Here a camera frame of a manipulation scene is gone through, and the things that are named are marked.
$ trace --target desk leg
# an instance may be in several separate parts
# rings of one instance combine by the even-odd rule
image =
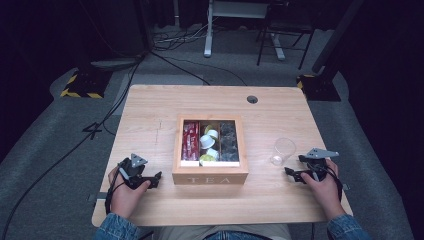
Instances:
[[[284,55],[283,49],[280,45],[280,40],[278,40],[279,34],[271,33],[271,40],[275,47],[275,52],[277,53],[278,60],[285,60],[286,56]]]
[[[210,57],[212,55],[212,16],[213,16],[213,0],[209,0],[208,31],[206,34],[205,52],[203,53],[205,57]]]

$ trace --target hand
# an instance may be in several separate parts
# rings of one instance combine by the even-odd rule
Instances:
[[[336,176],[338,176],[337,165],[330,159],[327,159],[326,162],[328,167],[333,169]],[[340,204],[337,184],[333,177],[327,174],[327,176],[321,182],[315,181],[306,173],[302,173],[301,177],[311,187],[315,199],[324,209],[328,220],[346,214],[342,205]]]
[[[109,173],[109,184],[112,184],[113,176],[115,176],[116,171],[118,171],[118,167],[115,167]],[[129,218],[137,207],[141,196],[147,191],[149,185],[150,181],[145,181],[137,189],[132,190],[124,183],[124,179],[121,174],[118,173],[114,186],[115,191],[110,204],[110,211],[123,218]]]

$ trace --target blue sleeve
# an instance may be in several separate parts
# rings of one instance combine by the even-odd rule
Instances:
[[[109,213],[97,229],[93,239],[132,240],[139,239],[141,235],[142,231],[130,221],[114,213]]]
[[[358,222],[348,214],[332,219],[327,227],[335,240],[371,239]]]

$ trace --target person's left hand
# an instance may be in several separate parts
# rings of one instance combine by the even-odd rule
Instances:
[[[113,176],[116,171],[118,171],[118,167],[112,169],[108,174],[109,184],[112,184]],[[137,189],[132,190],[124,183],[124,179],[121,174],[118,173],[114,186],[115,191],[110,204],[110,211],[123,218],[129,218],[137,207],[141,197],[147,191],[149,185],[150,181],[145,181]]]

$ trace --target chair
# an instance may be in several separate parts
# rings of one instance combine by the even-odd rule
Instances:
[[[300,0],[273,0],[267,7],[267,12],[264,24],[261,27],[256,41],[261,37],[261,48],[259,51],[258,61],[256,65],[259,66],[264,47],[302,50],[304,51],[302,60],[298,69],[302,68],[303,61],[305,60],[306,53],[309,49],[312,37],[315,32],[311,21],[311,14],[305,1]],[[291,47],[284,46],[264,46],[267,34],[281,34],[281,35],[294,35],[298,36],[297,40]],[[296,48],[296,44],[304,34],[309,34],[308,43],[305,48]]]

